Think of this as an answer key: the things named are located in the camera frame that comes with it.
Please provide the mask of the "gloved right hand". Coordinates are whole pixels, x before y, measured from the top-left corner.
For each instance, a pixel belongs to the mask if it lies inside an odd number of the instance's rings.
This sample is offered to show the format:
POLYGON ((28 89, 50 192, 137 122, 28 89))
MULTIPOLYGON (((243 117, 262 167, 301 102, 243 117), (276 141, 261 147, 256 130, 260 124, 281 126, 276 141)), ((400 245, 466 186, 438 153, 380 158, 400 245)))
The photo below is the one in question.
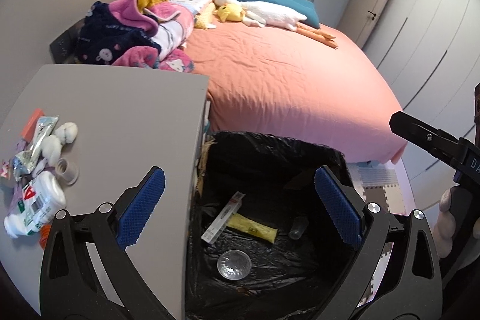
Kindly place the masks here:
POLYGON ((452 251, 452 237, 456 231, 456 219, 451 213, 452 196, 459 186, 445 191, 439 201, 439 215, 433 228, 433 241, 440 258, 447 257, 452 251))

